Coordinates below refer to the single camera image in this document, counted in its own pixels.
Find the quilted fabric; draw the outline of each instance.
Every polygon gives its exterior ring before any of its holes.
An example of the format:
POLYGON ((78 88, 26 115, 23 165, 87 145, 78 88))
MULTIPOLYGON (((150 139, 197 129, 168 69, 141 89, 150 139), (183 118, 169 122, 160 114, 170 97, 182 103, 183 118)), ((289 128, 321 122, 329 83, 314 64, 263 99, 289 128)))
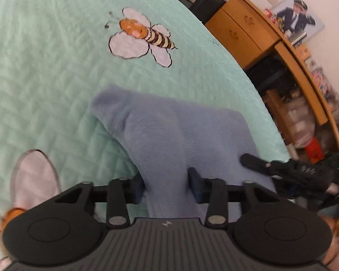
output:
MULTIPOLYGON (((286 160, 261 98, 232 56, 178 0, 0 0, 0 214, 19 156, 44 151, 61 187, 133 176, 126 152, 89 112, 108 84, 241 112, 264 159, 286 160), (108 49, 124 7, 171 32, 178 49, 164 68, 149 53, 122 59, 108 49)), ((145 204, 131 216, 147 215, 145 204)))

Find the person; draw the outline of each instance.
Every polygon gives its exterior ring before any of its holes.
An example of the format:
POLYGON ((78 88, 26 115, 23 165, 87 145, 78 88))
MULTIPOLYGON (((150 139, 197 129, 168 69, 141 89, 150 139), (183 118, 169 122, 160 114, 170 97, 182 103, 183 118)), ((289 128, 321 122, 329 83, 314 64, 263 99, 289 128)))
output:
POLYGON ((307 13, 308 6, 303 0, 294 0, 294 8, 286 7, 277 13, 278 18, 283 19, 286 32, 290 30, 292 34, 299 30, 305 30, 306 25, 315 25, 315 19, 307 13))

